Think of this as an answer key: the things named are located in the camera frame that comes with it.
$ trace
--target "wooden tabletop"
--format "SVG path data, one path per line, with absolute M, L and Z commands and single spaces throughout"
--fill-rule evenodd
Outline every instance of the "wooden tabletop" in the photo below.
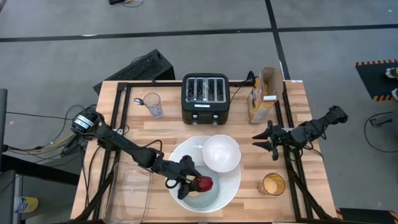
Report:
M 308 107 L 303 83 L 292 81 L 286 81 L 285 83 L 295 126 L 310 120 L 312 116 Z M 105 121 L 108 124 L 111 121 L 117 84 L 115 81 L 103 82 L 98 100 L 97 111 L 104 115 Z M 236 90 L 237 88 L 231 87 L 231 96 Z M 263 124 L 248 123 L 246 98 L 250 91 L 251 87 L 242 87 L 231 103 L 227 123 L 222 126 L 213 126 L 210 124 L 187 125 L 182 122 L 180 87 L 133 87 L 131 89 L 126 121 L 126 124 L 130 127 L 130 131 L 125 137 L 134 143 L 141 146 L 155 139 L 160 139 L 163 141 L 163 150 L 165 152 L 165 159 L 167 159 L 179 144 L 190 137 L 205 135 L 206 131 L 206 135 L 227 134 L 231 136 L 238 142 L 242 152 L 240 162 L 242 174 L 241 185 L 235 198 L 225 208 L 213 213 L 190 212 L 181 207 L 171 197 L 169 191 L 164 186 L 164 177 L 154 174 L 152 175 L 153 179 L 149 190 L 150 197 L 146 207 L 146 214 L 143 217 L 144 222 L 287 222 L 295 220 L 282 149 L 279 149 L 279 160 L 273 161 L 271 153 L 252 145 L 255 140 L 251 138 L 254 135 L 262 133 L 267 128 L 267 124 L 266 122 Z M 161 118 L 153 118 L 145 107 L 135 105 L 133 102 L 135 97 L 142 98 L 150 92 L 157 93 L 161 97 L 164 112 Z M 118 121 L 121 119 L 120 114 L 123 108 L 123 99 L 124 95 L 122 94 Z M 280 106 L 285 127 L 287 127 L 287 117 L 283 100 L 281 100 Z M 273 120 L 274 124 L 277 124 L 275 109 L 272 109 L 268 113 L 267 120 Z M 316 141 L 314 142 L 314 148 L 320 150 Z M 96 141 L 89 142 L 85 156 L 86 174 L 88 173 L 88 166 L 96 149 Z M 94 196 L 98 189 L 103 156 L 104 150 L 100 149 L 93 160 L 89 189 L 90 198 Z M 329 215 L 336 217 L 335 206 L 331 197 L 322 158 L 313 151 L 305 150 L 302 161 L 309 191 Z M 121 154 L 121 162 L 133 163 L 131 156 L 126 153 Z M 280 174 L 286 182 L 285 192 L 277 197 L 262 195 L 256 188 L 257 183 L 271 172 Z M 302 217 L 305 217 L 303 197 L 299 189 L 297 189 L 297 194 Z M 85 197 L 85 181 L 83 175 L 81 175 L 71 218 L 77 217 L 83 211 Z M 105 201 L 103 200 L 101 204 L 100 218 L 104 217 Z M 133 206 L 124 207 L 125 211 L 133 209 Z M 120 219 L 129 220 L 132 218 L 129 216 L 129 212 L 119 215 L 120 217 L 118 218 Z

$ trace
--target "concrete floor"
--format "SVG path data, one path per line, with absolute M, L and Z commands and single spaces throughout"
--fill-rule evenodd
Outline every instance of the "concrete floor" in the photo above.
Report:
M 392 24 L 398 19 L 398 2 L 393 0 L 271 3 L 278 27 Z M 0 27 L 1 38 L 271 25 L 263 0 L 147 0 L 135 9 L 110 6 L 107 0 L 8 0 Z M 289 32 L 280 38 L 291 79 L 304 81 L 313 116 L 324 115 L 331 105 L 340 105 L 349 115 L 346 124 L 331 127 L 328 140 L 320 141 L 335 205 L 398 212 L 398 154 L 375 151 L 363 135 L 369 116 L 397 105 L 373 102 L 354 68 L 359 61 L 397 58 L 398 30 Z M 177 79 L 192 72 L 243 79 L 249 70 L 279 66 L 271 33 L 0 43 L 0 87 L 9 90 L 9 111 L 64 116 L 71 105 L 96 103 L 93 85 L 153 49 L 171 62 Z M 61 125 L 60 120 L 8 115 L 6 144 L 43 144 Z M 387 131 L 395 134 L 387 125 L 369 130 L 369 138 L 393 150 L 394 137 L 380 134 Z M 65 220 L 65 209 L 59 221 Z M 48 223 L 43 220 L 45 215 L 28 223 Z

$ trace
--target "toaster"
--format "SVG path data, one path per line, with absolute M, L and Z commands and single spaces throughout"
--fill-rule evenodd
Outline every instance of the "toaster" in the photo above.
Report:
M 223 74 L 190 73 L 181 88 L 185 124 L 225 124 L 229 113 L 229 82 Z

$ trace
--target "open cardboard box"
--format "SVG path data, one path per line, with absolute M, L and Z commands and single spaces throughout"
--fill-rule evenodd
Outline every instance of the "open cardboard box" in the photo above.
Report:
M 249 123 L 265 121 L 268 111 L 282 98 L 284 77 L 278 68 L 265 67 L 248 96 Z

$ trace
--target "white bowl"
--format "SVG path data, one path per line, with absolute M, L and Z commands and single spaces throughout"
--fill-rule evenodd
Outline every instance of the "white bowl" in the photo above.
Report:
M 217 134 L 209 138 L 202 151 L 205 164 L 215 172 L 229 172 L 241 160 L 239 144 L 224 134 Z
M 169 160 L 174 162 L 180 162 L 181 158 L 184 155 L 189 155 L 192 157 L 192 160 L 195 163 L 195 167 L 206 166 L 205 162 L 203 161 L 202 148 L 209 138 L 209 136 L 197 136 L 186 140 L 176 149 L 174 149 L 173 153 L 169 157 Z M 216 172 L 216 175 L 218 176 L 220 191 L 217 195 L 216 200 L 207 207 L 195 208 L 187 205 L 183 200 L 179 200 L 177 198 L 178 190 L 180 188 L 179 185 L 173 189 L 169 189 L 169 192 L 178 204 L 180 204 L 183 208 L 189 211 L 197 213 L 210 213 L 218 211 L 225 207 L 227 204 L 229 204 L 238 192 L 239 186 L 241 184 L 241 168 L 240 166 L 237 166 L 231 172 Z

